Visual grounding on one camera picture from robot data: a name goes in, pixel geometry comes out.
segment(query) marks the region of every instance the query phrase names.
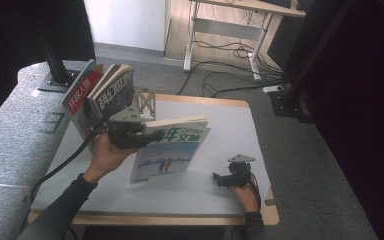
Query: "open book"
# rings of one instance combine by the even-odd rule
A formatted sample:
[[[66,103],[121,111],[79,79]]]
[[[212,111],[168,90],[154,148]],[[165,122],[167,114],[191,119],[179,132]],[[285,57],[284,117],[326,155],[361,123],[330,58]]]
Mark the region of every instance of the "open book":
[[[184,174],[210,132],[207,123],[203,115],[146,122],[145,134],[165,135],[138,151],[130,183],[156,182]]]
[[[103,65],[91,59],[65,94],[62,105],[83,140],[102,117],[129,106],[134,97],[133,69],[128,65]],[[93,141],[88,145],[93,150]]]

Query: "table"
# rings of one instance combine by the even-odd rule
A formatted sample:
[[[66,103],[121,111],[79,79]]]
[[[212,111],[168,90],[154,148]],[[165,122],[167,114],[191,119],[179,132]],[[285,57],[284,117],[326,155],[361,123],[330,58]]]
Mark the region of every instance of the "table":
[[[296,10],[297,0],[292,0],[291,8],[284,8],[273,4],[261,2],[258,0],[191,0],[193,2],[192,18],[190,22],[189,42],[186,46],[184,71],[190,71],[192,61],[192,43],[195,32],[211,33],[221,36],[244,38],[257,41],[256,47],[252,53],[248,54],[251,69],[254,72],[254,79],[261,81],[256,58],[260,52],[261,45],[268,31],[273,14],[279,14],[290,17],[305,17],[305,12]],[[261,28],[241,24],[220,22],[210,19],[197,18],[198,3],[208,3],[232,8],[252,10],[257,12],[266,12],[267,17]]]
[[[262,199],[273,199],[251,111],[246,102],[157,94],[156,105],[157,119],[179,117],[187,113],[204,114],[209,120],[208,127],[212,130],[196,153],[188,172],[178,182],[153,186],[148,183],[130,185],[134,160],[132,155],[120,168],[99,182],[99,187],[82,206],[73,224],[242,225],[243,210],[233,193],[217,187],[211,176],[212,172],[229,174],[227,159],[237,153],[256,158],[257,161],[252,162],[251,166],[260,186],[260,195]],[[226,138],[223,134],[232,123],[242,126],[237,127],[239,131],[232,132],[236,133],[240,141],[231,139],[233,135]],[[50,170],[64,161],[80,143],[80,136],[74,126],[70,125]],[[41,186],[32,204],[29,221],[61,195],[78,173],[87,168],[90,158],[91,154],[86,149]],[[266,225],[275,225],[279,221],[275,205],[263,204],[262,214]]]

